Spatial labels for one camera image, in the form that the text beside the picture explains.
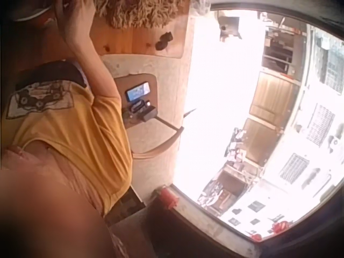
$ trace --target person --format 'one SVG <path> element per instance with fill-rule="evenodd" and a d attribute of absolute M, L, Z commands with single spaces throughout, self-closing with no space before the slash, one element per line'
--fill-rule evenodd
<path fill-rule="evenodd" d="M 121 98 L 90 39 L 93 1 L 56 0 L 54 8 L 60 34 L 78 65 L 44 64 L 16 85 L 2 113 L 2 173 L 36 178 L 35 183 L 20 180 L 17 187 L 22 196 L 35 194 L 16 199 L 20 214 L 27 213 L 34 221 L 45 221 L 49 210 L 60 218 L 57 221 L 85 217 L 86 208 L 72 209 L 68 204 L 73 199 L 74 206 L 80 206 L 66 188 L 104 217 L 131 184 L 132 154 Z M 43 197 L 44 201 L 35 201 Z M 38 207 L 28 212 L 31 204 Z M 73 215 L 67 216 L 68 209 Z"/>

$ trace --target dark object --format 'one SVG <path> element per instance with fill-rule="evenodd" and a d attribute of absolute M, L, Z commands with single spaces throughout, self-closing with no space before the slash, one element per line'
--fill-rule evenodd
<path fill-rule="evenodd" d="M 306 179 L 306 181 L 302 184 L 301 189 L 304 190 L 319 174 L 320 168 L 314 168 L 310 176 Z"/>
<path fill-rule="evenodd" d="M 145 101 L 142 99 L 139 99 L 136 101 L 131 107 L 130 107 L 130 112 L 133 114 L 137 113 L 142 107 L 146 105 Z"/>
<path fill-rule="evenodd" d="M 156 44 L 155 44 L 155 49 L 157 51 L 162 51 L 164 50 L 168 45 L 168 42 L 167 41 L 158 41 Z"/>
<path fill-rule="evenodd" d="M 161 35 L 160 41 L 170 42 L 173 40 L 173 36 L 171 32 L 166 32 L 165 34 Z"/>
<path fill-rule="evenodd" d="M 229 35 L 233 35 L 239 39 L 242 39 L 239 33 L 239 20 L 239 17 L 218 17 L 219 26 L 221 29 L 220 37 L 225 38 Z"/>
<path fill-rule="evenodd" d="M 157 109 L 154 106 L 148 106 L 145 111 L 143 111 L 139 118 L 143 122 L 147 122 L 148 120 L 155 118 L 157 116 Z"/>
<path fill-rule="evenodd" d="M 155 49 L 157 51 L 162 51 L 168 46 L 168 42 L 173 40 L 171 32 L 166 32 L 160 36 L 160 40 L 155 44 Z"/>

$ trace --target shaggy rug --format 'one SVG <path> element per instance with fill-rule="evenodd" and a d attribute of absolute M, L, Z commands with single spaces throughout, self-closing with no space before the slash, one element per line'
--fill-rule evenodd
<path fill-rule="evenodd" d="M 114 28 L 163 27 L 186 0 L 95 0 L 98 15 Z"/>

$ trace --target wooden surface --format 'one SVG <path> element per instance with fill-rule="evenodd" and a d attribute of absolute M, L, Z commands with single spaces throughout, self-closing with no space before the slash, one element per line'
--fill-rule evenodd
<path fill-rule="evenodd" d="M 135 74 L 135 75 L 128 75 L 120 78 L 115 78 L 114 81 L 116 82 L 117 89 L 119 91 L 119 94 L 122 99 L 122 108 L 126 109 L 131 106 L 131 103 L 129 103 L 126 99 L 125 92 L 135 87 L 136 85 L 140 85 L 144 82 L 149 83 L 150 93 L 147 95 L 141 97 L 144 101 L 150 101 L 150 104 L 159 111 L 158 109 L 158 103 L 157 103 L 157 80 L 156 77 L 153 74 Z M 140 123 L 143 123 L 141 120 L 139 120 L 135 115 L 132 119 L 128 121 L 124 121 L 125 128 L 128 129 L 130 127 L 133 127 L 135 125 L 138 125 Z"/>
<path fill-rule="evenodd" d="M 299 87 L 269 74 L 260 73 L 250 114 L 278 128 L 290 118 Z"/>
<path fill-rule="evenodd" d="M 184 52 L 185 36 L 188 25 L 189 0 L 180 7 L 178 17 L 164 28 L 127 28 L 114 29 L 103 18 L 95 18 L 91 38 L 99 55 L 105 54 L 143 54 L 181 58 Z M 161 35 L 171 32 L 174 39 L 166 49 L 155 50 Z M 61 39 L 56 23 L 37 30 L 23 24 L 12 24 L 2 31 L 2 75 L 33 68 L 42 63 L 72 57 Z"/>

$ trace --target smartphone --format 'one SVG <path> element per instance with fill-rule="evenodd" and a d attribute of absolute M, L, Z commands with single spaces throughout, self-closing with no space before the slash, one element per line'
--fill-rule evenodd
<path fill-rule="evenodd" d="M 140 85 L 135 86 L 125 92 L 126 98 L 129 102 L 139 99 L 140 97 L 150 93 L 149 83 L 144 82 Z"/>

